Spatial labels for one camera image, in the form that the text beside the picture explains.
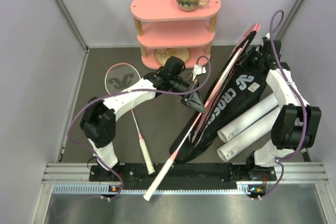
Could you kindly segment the pink racket bag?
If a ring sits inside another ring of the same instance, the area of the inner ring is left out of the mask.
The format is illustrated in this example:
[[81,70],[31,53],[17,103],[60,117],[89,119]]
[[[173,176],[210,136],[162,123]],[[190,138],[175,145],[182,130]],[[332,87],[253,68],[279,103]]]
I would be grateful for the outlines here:
[[189,133],[189,141],[191,143],[197,144],[196,138],[203,125],[207,124],[208,117],[211,113],[211,108],[215,103],[216,98],[219,96],[221,89],[224,87],[225,83],[228,82],[229,76],[233,73],[233,69],[235,67],[236,62],[239,60],[240,55],[242,52],[245,51],[245,48],[249,46],[251,41],[253,41],[255,35],[258,33],[260,29],[260,23],[254,23],[243,35],[241,40],[237,43],[234,47],[232,52],[229,55],[229,58],[222,69],[222,73],[218,76],[216,81],[213,84],[213,87],[210,88],[210,93],[207,96],[205,102],[205,113],[201,114],[196,117],[195,121],[193,122],[190,133]]

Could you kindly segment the black Crossway racket bag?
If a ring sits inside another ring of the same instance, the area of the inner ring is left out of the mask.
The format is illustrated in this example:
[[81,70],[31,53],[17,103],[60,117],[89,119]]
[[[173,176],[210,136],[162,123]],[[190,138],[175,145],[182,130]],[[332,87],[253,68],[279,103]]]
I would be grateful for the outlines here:
[[246,67],[247,53],[242,57],[243,63],[237,67],[229,80],[221,98],[209,119],[202,136],[197,136],[197,144],[189,141],[189,136],[182,145],[175,163],[184,164],[205,152],[217,137],[217,131],[236,119],[259,102],[266,87],[264,71],[249,70]]

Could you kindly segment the white shuttlecock tube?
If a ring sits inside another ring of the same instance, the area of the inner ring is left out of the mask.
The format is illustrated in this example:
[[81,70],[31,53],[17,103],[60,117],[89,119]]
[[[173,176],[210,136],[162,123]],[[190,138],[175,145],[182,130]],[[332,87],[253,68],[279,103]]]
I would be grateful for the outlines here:
[[221,160],[227,163],[240,152],[255,143],[262,136],[267,134],[271,130],[279,111],[279,107],[273,109],[270,113],[259,119],[249,128],[245,129],[232,140],[229,140],[223,146],[218,148],[217,153]]
[[277,106],[278,102],[275,98],[275,95],[270,94],[269,96],[252,106],[250,109],[245,111],[243,114],[238,116],[236,119],[218,130],[218,137],[224,143],[227,143],[235,136],[243,132],[245,129],[249,128],[255,122],[257,122],[259,119],[264,117],[266,114],[271,112]]

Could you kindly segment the pink badminton racket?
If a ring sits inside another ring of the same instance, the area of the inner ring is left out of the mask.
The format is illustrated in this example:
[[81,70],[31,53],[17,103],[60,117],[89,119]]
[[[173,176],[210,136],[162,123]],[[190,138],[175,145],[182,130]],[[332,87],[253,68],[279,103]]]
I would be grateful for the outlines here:
[[161,168],[160,172],[155,177],[155,179],[152,182],[152,184],[146,190],[145,194],[143,195],[143,198],[146,201],[149,201],[151,199],[152,195],[155,193],[156,189],[158,188],[158,186],[160,185],[160,183],[164,179],[165,175],[168,173],[169,169],[171,168],[172,164],[174,163],[174,161],[175,161],[175,159],[177,157],[177,154],[178,154],[180,148],[182,147],[182,145],[186,141],[188,135],[191,133],[192,129],[194,128],[196,122],[199,120],[199,118],[201,117],[201,115],[202,115],[201,113],[198,114],[198,116],[196,117],[196,119],[192,123],[191,127],[187,131],[186,135],[183,137],[182,141],[180,142],[180,144],[178,145],[178,147],[176,148],[176,150],[167,159],[167,161],[165,162],[165,164]]

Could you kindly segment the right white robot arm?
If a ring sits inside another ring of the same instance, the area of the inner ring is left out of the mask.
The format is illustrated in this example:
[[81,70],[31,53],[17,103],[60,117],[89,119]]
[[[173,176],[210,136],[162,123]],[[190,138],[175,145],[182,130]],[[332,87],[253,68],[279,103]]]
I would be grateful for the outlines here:
[[252,180],[270,171],[274,165],[294,158],[314,144],[321,110],[311,106],[300,94],[287,63],[280,60],[281,42],[262,39],[259,51],[267,70],[266,82],[278,103],[279,112],[270,130],[271,139],[246,160],[245,174]]

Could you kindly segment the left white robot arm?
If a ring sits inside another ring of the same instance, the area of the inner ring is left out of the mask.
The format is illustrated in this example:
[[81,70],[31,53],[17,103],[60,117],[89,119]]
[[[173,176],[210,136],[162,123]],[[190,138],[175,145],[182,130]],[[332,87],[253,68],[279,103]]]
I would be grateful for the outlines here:
[[94,156],[102,167],[101,174],[114,180],[119,174],[118,158],[112,141],[116,135],[116,122],[139,104],[154,99],[161,91],[178,93],[181,103],[197,112],[205,113],[205,105],[195,88],[198,81],[185,81],[180,74],[185,70],[184,61],[171,56],[164,66],[141,77],[136,68],[128,63],[118,63],[107,70],[105,89],[110,97],[93,103],[85,109],[80,128],[94,150]]

